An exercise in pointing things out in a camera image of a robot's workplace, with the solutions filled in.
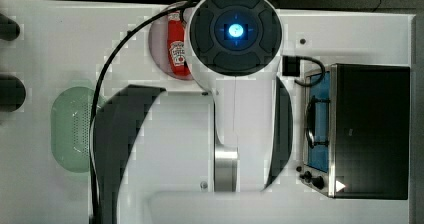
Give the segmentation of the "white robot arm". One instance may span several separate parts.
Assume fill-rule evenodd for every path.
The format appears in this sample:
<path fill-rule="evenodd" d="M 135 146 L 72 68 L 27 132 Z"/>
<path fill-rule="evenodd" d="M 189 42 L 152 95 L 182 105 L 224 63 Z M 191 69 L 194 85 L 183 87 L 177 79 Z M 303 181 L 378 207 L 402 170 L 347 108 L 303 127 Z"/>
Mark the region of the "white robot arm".
<path fill-rule="evenodd" d="M 277 76 L 283 26 L 267 0 L 200 0 L 185 29 L 185 54 L 197 85 L 214 101 L 213 189 L 263 191 L 285 163 L 276 154 L 280 115 L 290 96 Z M 123 184 L 129 158 L 161 87 L 129 85 L 92 125 L 98 197 L 90 224 L 137 224 L 117 209 L 133 200 Z"/>

